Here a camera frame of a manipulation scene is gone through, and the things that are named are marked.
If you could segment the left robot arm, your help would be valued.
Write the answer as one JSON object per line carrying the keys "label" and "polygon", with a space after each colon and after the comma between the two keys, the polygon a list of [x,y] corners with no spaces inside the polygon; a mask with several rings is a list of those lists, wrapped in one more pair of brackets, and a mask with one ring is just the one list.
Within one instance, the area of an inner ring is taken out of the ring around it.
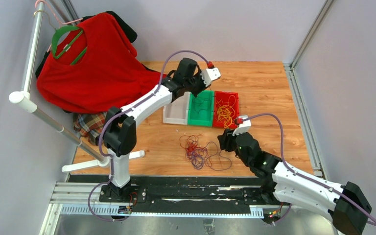
{"label": "left robot arm", "polygon": [[130,153],[137,143],[137,127],[163,106],[171,104],[186,92],[194,96],[206,90],[221,74],[211,61],[200,69],[196,61],[183,58],[168,75],[162,70],[158,84],[147,94],[121,108],[111,107],[99,136],[99,152],[108,160],[109,180],[102,192],[117,202],[132,195],[130,187]]}

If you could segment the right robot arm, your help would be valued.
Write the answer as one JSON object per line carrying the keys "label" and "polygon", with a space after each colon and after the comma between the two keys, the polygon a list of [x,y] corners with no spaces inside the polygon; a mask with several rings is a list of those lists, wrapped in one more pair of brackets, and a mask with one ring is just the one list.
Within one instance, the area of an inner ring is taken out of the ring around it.
{"label": "right robot arm", "polygon": [[234,152],[243,164],[263,180],[260,197],[266,204],[292,204],[321,215],[346,235],[360,235],[372,207],[361,188],[353,183],[334,183],[301,171],[260,148],[248,132],[231,129],[217,137],[221,150]]}

